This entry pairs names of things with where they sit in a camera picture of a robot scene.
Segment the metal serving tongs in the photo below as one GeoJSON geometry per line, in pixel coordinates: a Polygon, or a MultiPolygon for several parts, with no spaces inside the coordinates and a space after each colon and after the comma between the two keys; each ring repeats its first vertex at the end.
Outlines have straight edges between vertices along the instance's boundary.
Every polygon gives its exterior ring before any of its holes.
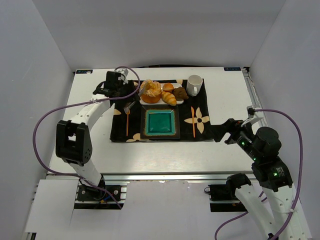
{"type": "Polygon", "coordinates": [[[145,88],[146,88],[147,80],[142,81],[140,83],[139,90],[133,95],[133,98],[127,102],[123,108],[125,114],[130,113],[130,109],[134,106],[134,104],[141,99],[141,95],[145,93],[145,88]]]}

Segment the large sugared ring bread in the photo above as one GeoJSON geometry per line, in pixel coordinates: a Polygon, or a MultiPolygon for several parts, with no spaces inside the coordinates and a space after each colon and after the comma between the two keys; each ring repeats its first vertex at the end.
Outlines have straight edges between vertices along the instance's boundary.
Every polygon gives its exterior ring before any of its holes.
{"type": "Polygon", "coordinates": [[[148,104],[155,104],[162,97],[162,88],[158,81],[147,79],[141,84],[140,91],[140,99],[148,104]]]}

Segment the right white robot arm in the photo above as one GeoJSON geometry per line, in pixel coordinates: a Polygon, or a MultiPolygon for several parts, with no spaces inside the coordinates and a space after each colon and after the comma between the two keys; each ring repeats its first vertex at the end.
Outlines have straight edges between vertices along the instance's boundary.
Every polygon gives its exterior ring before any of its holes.
{"type": "Polygon", "coordinates": [[[225,134],[230,136],[225,143],[238,145],[253,161],[253,175],[269,202],[270,210],[244,173],[227,178],[226,186],[232,197],[237,198],[254,220],[264,240],[307,239],[295,198],[298,189],[289,168],[279,157],[282,146],[276,130],[263,126],[252,131],[248,120],[228,119],[221,125],[212,125],[213,139],[220,142],[225,134]]]}

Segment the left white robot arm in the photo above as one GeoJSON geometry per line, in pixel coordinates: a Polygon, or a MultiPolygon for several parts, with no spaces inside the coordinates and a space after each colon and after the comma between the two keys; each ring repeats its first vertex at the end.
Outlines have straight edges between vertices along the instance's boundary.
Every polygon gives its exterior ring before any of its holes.
{"type": "Polygon", "coordinates": [[[103,178],[91,159],[91,129],[113,104],[128,107],[139,99],[140,86],[127,79],[128,73],[126,67],[107,71],[105,81],[97,85],[91,100],[74,117],[61,120],[56,126],[56,156],[69,164],[87,186],[101,188],[103,178]]]}

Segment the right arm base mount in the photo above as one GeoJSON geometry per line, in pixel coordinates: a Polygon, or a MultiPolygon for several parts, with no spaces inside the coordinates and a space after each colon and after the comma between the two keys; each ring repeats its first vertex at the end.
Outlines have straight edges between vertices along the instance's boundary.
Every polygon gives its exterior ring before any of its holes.
{"type": "Polygon", "coordinates": [[[260,204],[250,179],[244,173],[237,173],[227,178],[225,184],[211,184],[205,187],[209,195],[212,213],[252,212],[260,204]]]}

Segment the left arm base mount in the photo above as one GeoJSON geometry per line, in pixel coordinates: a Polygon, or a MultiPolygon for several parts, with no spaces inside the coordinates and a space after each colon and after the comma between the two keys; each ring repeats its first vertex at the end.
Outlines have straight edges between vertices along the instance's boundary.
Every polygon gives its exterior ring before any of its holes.
{"type": "Polygon", "coordinates": [[[126,185],[100,183],[99,187],[104,187],[107,192],[79,180],[73,208],[75,210],[120,210],[124,206],[126,185]]]}

